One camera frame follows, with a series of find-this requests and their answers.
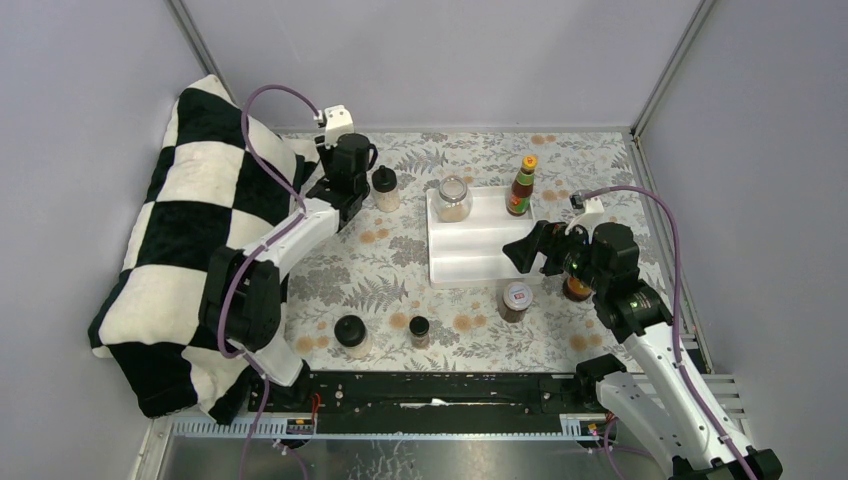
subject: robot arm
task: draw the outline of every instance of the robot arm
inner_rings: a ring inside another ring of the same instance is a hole
[[[224,332],[228,342],[244,350],[271,381],[291,390],[308,368],[304,369],[305,363],[283,338],[281,308],[285,304],[280,280],[361,210],[370,193],[367,171],[377,159],[377,149],[368,138],[353,133],[350,113],[343,106],[324,110],[316,120],[324,128],[324,134],[315,139],[324,177],[305,195],[306,211],[293,213],[241,249],[223,246],[216,250],[199,312],[201,324],[216,332],[236,270],[247,260],[246,252],[258,251],[236,287]]]
[[[597,220],[597,205],[588,200],[585,213],[569,225],[537,222],[530,234],[503,247],[515,267],[530,271],[537,253],[545,255],[542,273],[567,273],[595,291],[592,301],[598,318],[639,363],[655,387],[665,409],[637,386],[624,365],[604,355],[577,366],[584,399],[616,414],[642,441],[672,479],[745,479],[747,476],[724,440],[746,454],[760,479],[779,478],[782,467],[771,450],[754,450],[751,441],[729,419],[682,344],[672,345],[672,317],[659,294],[639,279],[639,246],[630,228]],[[584,208],[573,197],[576,208]],[[682,351],[696,398],[684,382],[673,348]],[[722,437],[707,418],[702,401],[723,422]]]

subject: white tray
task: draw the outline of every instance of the white tray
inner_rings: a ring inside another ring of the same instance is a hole
[[[509,187],[471,187],[471,214],[461,222],[439,220],[432,200],[436,189],[427,190],[427,243],[430,253],[430,286],[435,289],[489,287],[521,280],[539,284],[544,276],[539,255],[530,273],[522,275],[501,248],[525,237],[536,224],[532,204],[521,217],[506,211]]]

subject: bottle label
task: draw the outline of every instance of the bottle label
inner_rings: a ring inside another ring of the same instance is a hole
[[[517,180],[518,183],[522,185],[533,185],[533,174],[531,173],[530,175],[528,175],[522,171],[519,171],[518,175],[516,175],[515,177],[515,180]]]
[[[530,207],[530,199],[517,197],[513,193],[509,196],[509,205],[507,207],[513,213],[525,213]]]

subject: jar lid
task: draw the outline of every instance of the jar lid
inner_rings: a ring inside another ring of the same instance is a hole
[[[539,164],[539,159],[536,158],[536,155],[527,155],[524,157],[524,160],[521,161],[521,165],[527,170],[535,170],[536,165]]]
[[[374,190],[380,193],[391,192],[397,187],[397,175],[391,168],[380,165],[380,168],[371,174],[371,184],[374,185]]]
[[[430,331],[430,322],[424,317],[412,317],[409,321],[409,331],[416,337],[423,337]]]
[[[448,203],[461,202],[466,195],[468,195],[468,185],[456,175],[445,177],[439,183],[439,196]]]
[[[336,340],[339,343],[351,348],[365,340],[365,334],[368,333],[368,330],[361,318],[356,315],[345,315],[336,322],[333,332],[336,334]]]
[[[504,289],[504,303],[510,310],[527,310],[533,302],[533,291],[522,282],[512,282]]]

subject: black jar lid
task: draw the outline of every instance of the black jar lid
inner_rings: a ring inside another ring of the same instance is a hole
[[[397,187],[397,175],[391,168],[380,165],[380,168],[371,174],[371,183],[374,185],[374,190],[380,193],[388,193]]]
[[[416,337],[423,337],[430,331],[430,322],[424,317],[412,317],[409,321],[409,331]]]
[[[333,332],[336,334],[336,340],[339,343],[345,347],[352,348],[365,340],[367,329],[361,318],[356,315],[345,315],[336,322]]]

